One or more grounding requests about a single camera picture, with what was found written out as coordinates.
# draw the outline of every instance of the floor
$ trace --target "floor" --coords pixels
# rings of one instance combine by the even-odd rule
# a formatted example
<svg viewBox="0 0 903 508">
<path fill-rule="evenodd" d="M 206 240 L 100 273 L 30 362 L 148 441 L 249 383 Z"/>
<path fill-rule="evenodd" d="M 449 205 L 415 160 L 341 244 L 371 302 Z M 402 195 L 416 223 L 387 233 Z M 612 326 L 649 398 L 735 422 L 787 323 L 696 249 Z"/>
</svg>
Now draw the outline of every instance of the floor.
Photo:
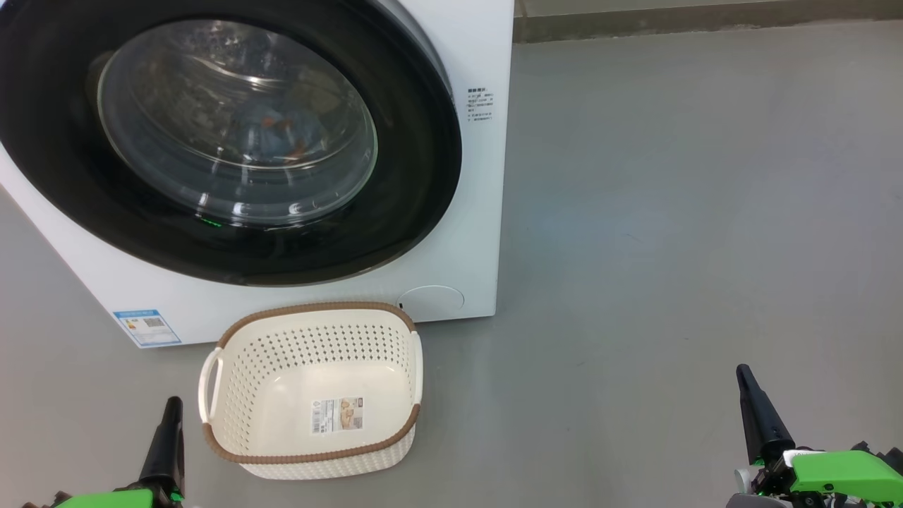
<svg viewBox="0 0 903 508">
<path fill-rule="evenodd" d="M 257 479 L 0 196 L 0 492 L 105 491 L 186 400 L 187 508 L 722 506 L 749 363 L 801 445 L 903 446 L 903 23 L 517 47 L 498 315 L 422 327 L 410 455 Z"/>
</svg>

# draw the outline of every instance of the brown baseboard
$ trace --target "brown baseboard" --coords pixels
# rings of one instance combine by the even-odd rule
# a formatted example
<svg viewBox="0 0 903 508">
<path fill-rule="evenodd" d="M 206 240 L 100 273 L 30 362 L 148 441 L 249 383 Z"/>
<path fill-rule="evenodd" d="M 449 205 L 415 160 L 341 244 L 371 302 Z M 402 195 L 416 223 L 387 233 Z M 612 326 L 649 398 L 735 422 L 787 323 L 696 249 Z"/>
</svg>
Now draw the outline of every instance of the brown baseboard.
<svg viewBox="0 0 903 508">
<path fill-rule="evenodd" d="M 822 21 L 903 19 L 903 0 L 772 0 L 637 11 L 518 17 L 514 42 L 550 42 L 653 33 L 714 32 Z"/>
</svg>

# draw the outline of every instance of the washing machine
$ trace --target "washing machine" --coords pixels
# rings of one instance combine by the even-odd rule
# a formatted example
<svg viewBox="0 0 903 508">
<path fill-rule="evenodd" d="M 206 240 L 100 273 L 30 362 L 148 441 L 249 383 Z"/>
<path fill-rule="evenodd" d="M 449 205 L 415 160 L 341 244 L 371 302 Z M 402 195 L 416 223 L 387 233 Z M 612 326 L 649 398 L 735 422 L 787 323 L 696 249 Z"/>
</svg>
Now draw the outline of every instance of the washing machine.
<svg viewBox="0 0 903 508">
<path fill-rule="evenodd" d="M 140 347 L 323 301 L 493 315 L 512 18 L 7 0 L 0 183 Z"/>
</svg>

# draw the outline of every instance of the label inside basket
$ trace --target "label inside basket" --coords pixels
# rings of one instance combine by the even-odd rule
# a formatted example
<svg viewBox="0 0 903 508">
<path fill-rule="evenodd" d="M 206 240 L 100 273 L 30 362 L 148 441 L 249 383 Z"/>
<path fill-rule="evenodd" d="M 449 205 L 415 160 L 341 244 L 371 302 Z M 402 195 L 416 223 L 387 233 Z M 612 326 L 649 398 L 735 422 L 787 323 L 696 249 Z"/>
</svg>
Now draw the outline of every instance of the label inside basket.
<svg viewBox="0 0 903 508">
<path fill-rule="evenodd" d="M 363 397 L 315 400 L 311 403 L 311 434 L 331 434 L 363 428 Z"/>
</svg>

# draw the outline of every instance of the white plastic basket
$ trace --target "white plastic basket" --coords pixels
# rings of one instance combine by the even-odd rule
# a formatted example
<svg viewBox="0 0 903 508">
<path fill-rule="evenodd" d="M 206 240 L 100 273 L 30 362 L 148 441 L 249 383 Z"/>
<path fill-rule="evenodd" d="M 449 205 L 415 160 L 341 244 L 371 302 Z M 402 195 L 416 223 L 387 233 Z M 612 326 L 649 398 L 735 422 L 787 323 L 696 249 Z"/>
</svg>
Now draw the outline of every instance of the white plastic basket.
<svg viewBox="0 0 903 508">
<path fill-rule="evenodd" d="M 420 337 L 401 310 L 377 303 L 286 307 L 226 331 L 200 372 L 198 406 L 213 451 L 255 475 L 361 475 L 407 454 L 423 379 Z"/>
</svg>

